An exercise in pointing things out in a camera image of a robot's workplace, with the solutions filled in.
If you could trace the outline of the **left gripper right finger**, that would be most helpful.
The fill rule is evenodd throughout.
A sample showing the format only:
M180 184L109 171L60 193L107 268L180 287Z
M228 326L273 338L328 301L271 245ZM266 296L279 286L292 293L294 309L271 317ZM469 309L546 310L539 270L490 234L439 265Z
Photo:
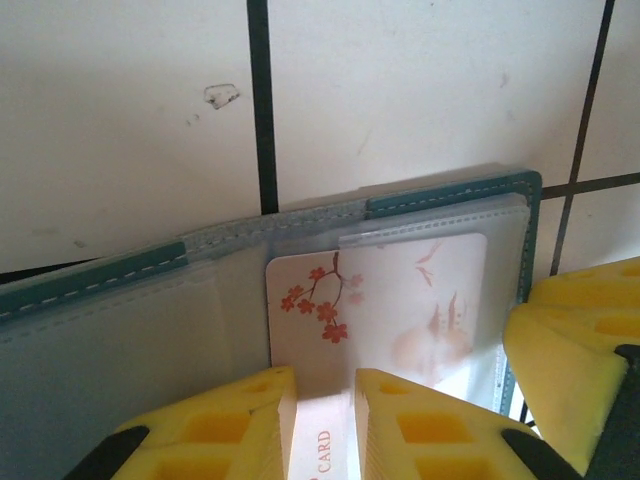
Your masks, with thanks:
M577 479L524 424L390 373L355 373L364 479Z

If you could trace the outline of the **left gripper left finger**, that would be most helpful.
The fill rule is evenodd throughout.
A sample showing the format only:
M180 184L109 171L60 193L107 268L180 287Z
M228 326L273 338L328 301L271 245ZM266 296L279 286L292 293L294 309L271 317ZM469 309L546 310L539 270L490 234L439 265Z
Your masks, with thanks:
M285 479L295 374L272 367L129 420L69 479Z

